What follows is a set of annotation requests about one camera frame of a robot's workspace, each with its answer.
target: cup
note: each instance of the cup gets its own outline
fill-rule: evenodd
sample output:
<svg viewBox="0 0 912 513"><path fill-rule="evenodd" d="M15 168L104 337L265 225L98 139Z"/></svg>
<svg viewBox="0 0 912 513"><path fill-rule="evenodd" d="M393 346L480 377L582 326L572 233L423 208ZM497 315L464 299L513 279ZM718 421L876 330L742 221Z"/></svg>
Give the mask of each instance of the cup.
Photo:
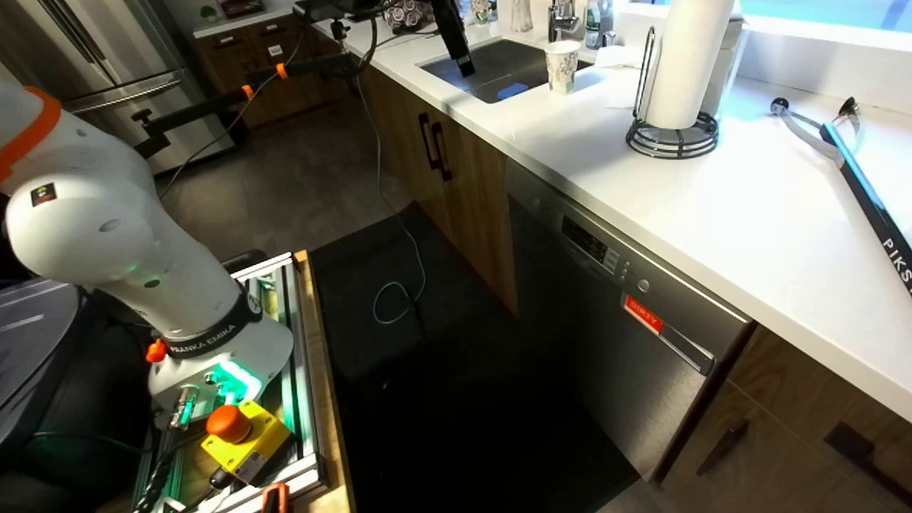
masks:
<svg viewBox="0 0 912 513"><path fill-rule="evenodd" d="M511 28L531 31L532 28L532 7L531 0L511 0Z"/></svg>
<svg viewBox="0 0 912 513"><path fill-rule="evenodd" d="M557 40L544 47L547 60L547 89L557 94L570 94L577 82L577 62L578 62L578 40Z"/></svg>
<svg viewBox="0 0 912 513"><path fill-rule="evenodd" d="M487 25L497 20L491 0L473 0L473 17L480 25Z"/></svg>

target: bottle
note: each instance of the bottle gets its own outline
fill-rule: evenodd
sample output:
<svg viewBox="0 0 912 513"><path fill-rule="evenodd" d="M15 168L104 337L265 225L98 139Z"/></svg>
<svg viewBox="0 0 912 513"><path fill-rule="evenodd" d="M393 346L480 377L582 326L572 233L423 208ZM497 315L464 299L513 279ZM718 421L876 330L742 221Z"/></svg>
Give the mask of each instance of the bottle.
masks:
<svg viewBox="0 0 912 513"><path fill-rule="evenodd" d="M599 7L599 0L588 4L588 50L601 50L601 7Z"/></svg>
<svg viewBox="0 0 912 513"><path fill-rule="evenodd" d="M706 82L703 104L701 104L703 115L709 115L709 118L718 115L718 109L725 104L725 94L735 82L735 75L739 75L739 65L742 65L742 51L743 51L743 17L733 15L729 22L726 22L726 31L722 37L722 50L718 50L718 57L716 57L716 65L713 65L713 75L709 75L709 82Z"/></svg>
<svg viewBox="0 0 912 513"><path fill-rule="evenodd" d="M617 12L614 12L614 0L601 0L599 4L601 12L601 47L617 47Z"/></svg>

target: cabinet door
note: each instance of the cabinet door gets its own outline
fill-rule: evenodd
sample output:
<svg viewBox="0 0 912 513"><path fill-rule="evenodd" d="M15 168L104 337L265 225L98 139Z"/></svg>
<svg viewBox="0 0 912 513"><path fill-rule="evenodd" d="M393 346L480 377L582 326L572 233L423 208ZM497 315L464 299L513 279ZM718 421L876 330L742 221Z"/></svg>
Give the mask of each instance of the cabinet door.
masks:
<svg viewBox="0 0 912 513"><path fill-rule="evenodd" d="M441 183L433 176L440 164L441 128L433 111L380 72L361 79L374 128L381 139L381 164L399 176L407 198L444 232Z"/></svg>
<svg viewBox="0 0 912 513"><path fill-rule="evenodd" d="M832 460L822 503L912 511L912 426L770 330L748 346L729 383Z"/></svg>
<svg viewBox="0 0 912 513"><path fill-rule="evenodd" d="M725 384L661 488L681 513L803 513L806 488L817 488L806 476L822 467L826 461Z"/></svg>
<svg viewBox="0 0 912 513"><path fill-rule="evenodd" d="M900 513L906 421L759 330L676 460L665 490L686 511Z"/></svg>
<svg viewBox="0 0 912 513"><path fill-rule="evenodd" d="M374 69L361 85L384 165L487 288L515 312L505 158Z"/></svg>
<svg viewBox="0 0 912 513"><path fill-rule="evenodd" d="M453 171L448 186L450 232L491 292L515 312L507 159L475 134L450 122Z"/></svg>

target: window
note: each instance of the window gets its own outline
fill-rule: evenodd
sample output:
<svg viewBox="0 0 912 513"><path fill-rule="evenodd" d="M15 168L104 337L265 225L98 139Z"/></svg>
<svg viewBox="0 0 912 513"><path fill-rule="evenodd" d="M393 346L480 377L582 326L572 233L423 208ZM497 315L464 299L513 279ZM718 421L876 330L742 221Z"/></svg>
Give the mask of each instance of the window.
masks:
<svg viewBox="0 0 912 513"><path fill-rule="evenodd" d="M742 12L750 17L912 31L909 0L742 0Z"/></svg>

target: stainless steel dishwasher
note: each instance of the stainless steel dishwasher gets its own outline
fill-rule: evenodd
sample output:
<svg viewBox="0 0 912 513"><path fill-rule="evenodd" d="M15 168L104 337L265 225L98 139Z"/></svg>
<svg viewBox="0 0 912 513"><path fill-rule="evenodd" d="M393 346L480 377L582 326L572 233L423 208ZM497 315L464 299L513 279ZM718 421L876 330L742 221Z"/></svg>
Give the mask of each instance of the stainless steel dishwasher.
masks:
<svg viewBox="0 0 912 513"><path fill-rule="evenodd" d="M518 320L642 480L659 480L750 320L537 175L507 175Z"/></svg>

